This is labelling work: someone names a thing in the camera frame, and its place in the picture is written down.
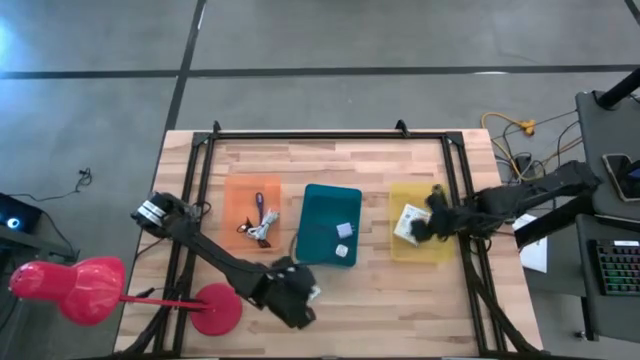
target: butcher block tabletop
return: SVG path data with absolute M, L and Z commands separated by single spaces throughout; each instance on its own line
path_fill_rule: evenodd
M 464 136 L 474 190 L 501 185 L 488 132 L 482 129 L 456 131 Z M 170 192 L 176 196 L 182 193 L 193 133 L 167 133 L 154 180 L 155 191 Z M 452 151 L 458 188 L 464 191 L 455 147 Z M 204 149 L 196 166 L 191 199 L 196 198 L 198 191 L 203 153 Z M 238 326 L 226 335 L 202 335 L 187 321 L 182 356 L 477 355 L 458 239 L 448 240 L 455 242 L 455 246 L 454 255 L 447 259 L 426 263 L 397 262 L 392 260 L 390 252 L 391 185 L 446 185 L 439 140 L 217 140 L 211 166 L 206 196 L 211 211 L 203 219 L 202 233 L 212 241 L 220 239 L 223 232 L 227 177 L 276 175 L 280 178 L 280 247 L 264 253 L 230 250 L 234 256 L 249 261 L 269 263 L 288 254 L 289 243 L 298 229 L 307 184 L 361 190 L 357 263 L 352 268 L 310 267 L 322 292 L 310 304 L 317 320 L 307 328 L 289 329 L 268 309 L 260 311 L 243 301 L 242 318 Z M 525 338 L 541 349 L 515 239 L 500 234 L 492 240 L 489 259 L 498 302 Z M 139 250 L 155 241 L 151 235 L 143 233 Z M 171 241 L 165 240 L 136 260 L 128 294 L 164 286 L 170 250 Z M 214 282 L 226 280 L 213 266 L 198 258 L 192 294 Z M 151 295 L 161 296 L 162 291 Z M 492 345 L 488 312 L 484 305 L 481 306 L 487 338 Z M 126 304 L 114 350 L 129 346 L 157 309 L 154 305 Z M 165 339 L 167 349 L 171 348 L 173 341 L 176 314 L 177 311 L 172 310 Z

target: orange plastic tray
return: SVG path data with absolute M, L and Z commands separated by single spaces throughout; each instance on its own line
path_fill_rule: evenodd
M 238 226 L 247 221 L 259 225 L 256 193 L 264 195 L 264 213 L 269 209 L 280 211 L 280 177 L 276 175 L 231 175 L 224 182 L 224 208 L 222 214 L 222 236 L 218 245 L 234 252 L 272 252 L 280 249 L 280 222 L 269 227 L 267 241 L 270 248 L 260 248 L 256 240 L 238 233 Z

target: yellow plastic tray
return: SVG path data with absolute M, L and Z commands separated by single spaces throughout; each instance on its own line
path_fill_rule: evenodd
M 445 242 L 438 241 L 437 237 L 420 244 L 418 247 L 393 234 L 398 219 L 402 214 L 405 204 L 411 204 L 420 209 L 431 212 L 424 200 L 431 194 L 430 183 L 394 183 L 389 192 L 389 237 L 391 240 L 391 258 L 394 261 L 439 263 L 448 261 L 455 254 L 456 236 L 450 236 Z M 443 186 L 449 199 L 449 191 Z

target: speaker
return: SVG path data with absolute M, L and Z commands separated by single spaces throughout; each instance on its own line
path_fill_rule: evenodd
M 42 210 L 0 193 L 0 226 L 32 234 Z

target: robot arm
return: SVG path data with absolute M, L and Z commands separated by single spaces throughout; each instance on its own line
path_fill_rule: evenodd
M 558 196 L 576 196 L 593 192 L 600 180 L 589 166 L 569 161 L 554 172 L 516 186 L 498 186 L 479 191 L 465 200 L 465 205 L 450 208 L 442 187 L 434 186 L 426 199 L 432 215 L 422 239 L 432 235 L 444 238 L 458 231 L 487 238 L 505 221 Z
M 155 193 L 131 217 L 143 230 L 178 241 L 220 270 L 238 296 L 258 309 L 265 306 L 291 328 L 315 320 L 307 306 L 319 291 L 306 266 L 285 256 L 267 267 L 233 257 L 197 228 L 199 209 L 167 193 Z

